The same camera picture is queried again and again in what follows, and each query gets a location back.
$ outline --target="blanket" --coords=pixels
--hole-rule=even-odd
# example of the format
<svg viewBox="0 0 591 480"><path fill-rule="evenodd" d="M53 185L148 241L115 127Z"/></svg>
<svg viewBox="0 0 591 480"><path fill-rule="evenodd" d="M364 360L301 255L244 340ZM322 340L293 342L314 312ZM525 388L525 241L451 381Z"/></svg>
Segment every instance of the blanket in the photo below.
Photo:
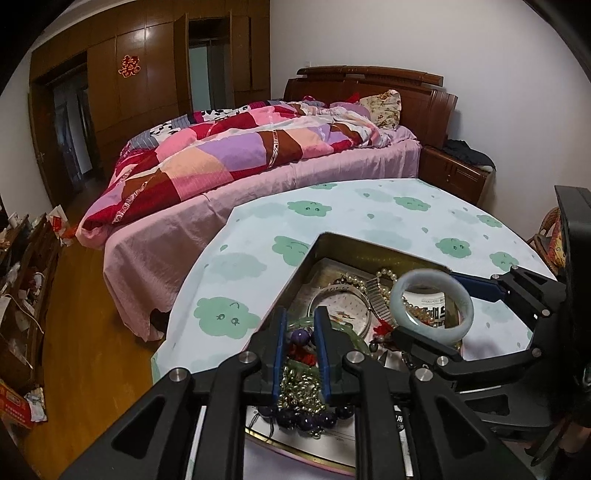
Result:
<svg viewBox="0 0 591 480"><path fill-rule="evenodd" d="M126 145L109 187L80 223L83 245L102 246L114 228L275 166L391 140L355 112L304 102L196 112L139 137Z"/></svg>

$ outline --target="headboard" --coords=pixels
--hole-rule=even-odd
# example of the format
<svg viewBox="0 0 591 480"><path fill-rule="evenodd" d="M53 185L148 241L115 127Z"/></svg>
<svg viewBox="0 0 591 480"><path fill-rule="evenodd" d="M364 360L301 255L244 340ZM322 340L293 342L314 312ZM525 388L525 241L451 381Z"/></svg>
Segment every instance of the headboard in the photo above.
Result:
<svg viewBox="0 0 591 480"><path fill-rule="evenodd" d="M300 69L304 77L289 79L283 99L302 100L310 95L325 103L342 102L355 92L361 97L395 89L402 99L400 123L412 130L423 145L441 148L457 97L436 87L443 77L389 67L327 66Z"/></svg>

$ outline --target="wooden nightstand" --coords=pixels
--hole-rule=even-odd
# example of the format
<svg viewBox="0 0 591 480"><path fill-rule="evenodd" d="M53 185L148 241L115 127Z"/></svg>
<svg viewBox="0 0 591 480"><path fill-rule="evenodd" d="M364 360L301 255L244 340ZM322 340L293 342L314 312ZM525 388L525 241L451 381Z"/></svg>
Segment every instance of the wooden nightstand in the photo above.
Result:
<svg viewBox="0 0 591 480"><path fill-rule="evenodd" d="M434 147L423 147L418 164L418 178L472 205L479 205L492 175Z"/></svg>

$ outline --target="mattress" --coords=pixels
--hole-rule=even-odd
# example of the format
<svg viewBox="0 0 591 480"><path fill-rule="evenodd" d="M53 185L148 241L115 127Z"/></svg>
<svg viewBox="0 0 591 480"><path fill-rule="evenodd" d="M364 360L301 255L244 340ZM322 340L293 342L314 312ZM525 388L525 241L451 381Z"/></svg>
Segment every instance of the mattress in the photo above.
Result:
<svg viewBox="0 0 591 480"><path fill-rule="evenodd" d="M150 324L150 313L172 309L191 267L237 205L331 181L416 177L421 146L408 129L398 129L398 141L388 147L283 165L114 231L105 244L103 276L123 323L145 341L162 338L163 332Z"/></svg>

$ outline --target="round table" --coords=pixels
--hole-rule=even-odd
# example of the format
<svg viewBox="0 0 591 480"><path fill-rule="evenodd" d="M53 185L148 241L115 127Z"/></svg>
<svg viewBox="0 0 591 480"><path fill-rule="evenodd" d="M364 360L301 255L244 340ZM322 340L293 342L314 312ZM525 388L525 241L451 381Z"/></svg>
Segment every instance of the round table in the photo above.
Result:
<svg viewBox="0 0 591 480"><path fill-rule="evenodd" d="M166 340L152 358L154 381L171 368L202 371L240 352L322 232L381 244L459 273L489 278L520 265L553 278L500 221L417 179L325 183L259 198L234 208L185 279ZM465 359L527 348L531 332L506 305L478 299L474 304ZM244 478L250 478L252 456L297 469L290 478L328 478L327 472L275 458L249 442ZM261 478L259 469L252 478Z"/></svg>

